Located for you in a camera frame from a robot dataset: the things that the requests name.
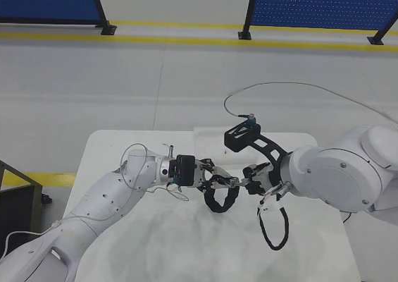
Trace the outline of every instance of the black post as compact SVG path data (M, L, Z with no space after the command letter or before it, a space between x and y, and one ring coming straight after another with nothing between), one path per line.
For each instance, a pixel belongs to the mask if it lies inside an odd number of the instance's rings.
M249 7L247 8L246 21L242 31L238 32L238 38L243 40L251 40L249 28L252 22L252 15L254 14L255 0L249 0Z
M100 21L101 23L99 25L96 25L95 27L101 27L101 35L114 35L114 32L116 32L117 27L115 25L110 25L109 21L106 19L105 16L105 11L103 10L103 6L101 5L100 0L94 0L95 6L97 7L97 10L99 11L100 15Z
M382 29L377 31L374 36L368 36L368 40L372 45L383 45L382 38L387 34L388 30L394 25L398 19L398 10L387 25Z

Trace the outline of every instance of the floor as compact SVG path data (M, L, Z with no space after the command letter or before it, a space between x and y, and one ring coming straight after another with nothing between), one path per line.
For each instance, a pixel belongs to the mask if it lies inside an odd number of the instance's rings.
M223 98L267 81L318 84L398 119L398 53L0 39L0 158L21 171L76 172L96 130L230 127L238 120ZM250 89L229 107L323 146L356 125L395 126L298 85ZM66 201L67 190L54 192L66 188L47 189ZM346 227L362 279L398 281L398 228L365 213Z

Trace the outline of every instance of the blue barrier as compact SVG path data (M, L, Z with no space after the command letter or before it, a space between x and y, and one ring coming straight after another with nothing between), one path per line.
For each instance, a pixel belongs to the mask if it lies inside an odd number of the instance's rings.
M398 19L398 0L250 0L240 39L251 39L250 25L378 30L381 39Z
M100 0L0 0L0 23L96 25L103 35L116 30Z

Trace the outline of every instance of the black cable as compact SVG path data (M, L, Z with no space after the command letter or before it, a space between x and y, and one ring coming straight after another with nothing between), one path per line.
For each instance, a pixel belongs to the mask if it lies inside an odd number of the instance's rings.
M281 207L280 212L282 213L283 219L285 220L285 235L283 236L282 242L280 242L278 246L274 246L272 245L272 242L269 240L268 234L266 233L266 230L264 228L263 219L261 219L261 210L260 208L256 210L256 215L258 216L258 220L260 221L261 232L263 233L264 240L268 243L269 247L275 251L281 250L286 245L286 242L288 241L288 237L290 235L290 221L288 220L288 215L286 214L285 208Z
M351 218L351 215L352 215L352 213L351 212L349 212L349 216L344 220L344 221L342 221L342 223L343 224L345 224L346 223L346 221L348 221L350 218Z
M214 199L214 192L215 190L212 188L206 190L204 194L205 203L212 212L220 214L226 212L235 203L235 200L238 198L238 194L240 193L240 187L237 186L235 188L228 189L227 197L225 197L224 205L222 206Z

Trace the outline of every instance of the yellow line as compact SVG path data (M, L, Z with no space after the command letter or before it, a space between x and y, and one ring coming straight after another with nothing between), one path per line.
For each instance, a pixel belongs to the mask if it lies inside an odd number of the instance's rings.
M29 32L0 32L0 38L6 39L49 39L49 40L77 40L95 42L126 42L126 43L158 43L158 44L198 44L243 47L272 47L272 48L299 48L299 49L341 49L363 51L395 51L398 46L375 46L366 44L343 44L329 42L291 42L275 40L238 40L216 38L191 37L157 37L157 36L127 36L127 35L69 35L69 34L36 34Z
M214 23L165 23L165 22L142 22L112 20L114 25L143 25L155 27L197 27L197 28L222 28L222 29L242 29L242 25L220 25ZM277 30L285 32L320 32L320 33L352 33L359 35L374 35L377 30L340 30L330 28L308 28L308 27L271 27L271 26L251 26L251 30ZM398 30L391 30L388 35L398 36Z
M47 187L72 187L76 177L75 173L30 172L25 173L25 175ZM27 185L28 182L12 173L5 172L3 182L1 184L3 186L21 186Z

